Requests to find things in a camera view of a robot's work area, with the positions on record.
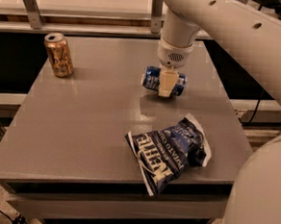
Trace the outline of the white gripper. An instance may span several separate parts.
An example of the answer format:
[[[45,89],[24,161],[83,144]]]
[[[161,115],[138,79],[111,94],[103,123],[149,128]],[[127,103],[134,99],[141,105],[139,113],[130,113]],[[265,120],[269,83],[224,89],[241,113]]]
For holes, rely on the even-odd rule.
[[[179,74],[174,68],[181,68],[188,63],[193,47],[194,44],[189,47],[175,47],[160,39],[157,54],[161,65],[165,66],[161,68],[159,78],[160,97],[169,97],[172,93],[179,79]]]

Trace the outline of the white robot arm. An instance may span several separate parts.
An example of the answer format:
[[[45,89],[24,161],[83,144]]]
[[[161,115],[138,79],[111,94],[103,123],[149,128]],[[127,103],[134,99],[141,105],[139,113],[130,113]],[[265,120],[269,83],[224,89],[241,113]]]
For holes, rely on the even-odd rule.
[[[237,0],[163,0],[168,10],[158,57],[168,72],[160,94],[206,31],[281,106],[281,20]],[[242,166],[222,224],[281,224],[281,135],[256,150]]]

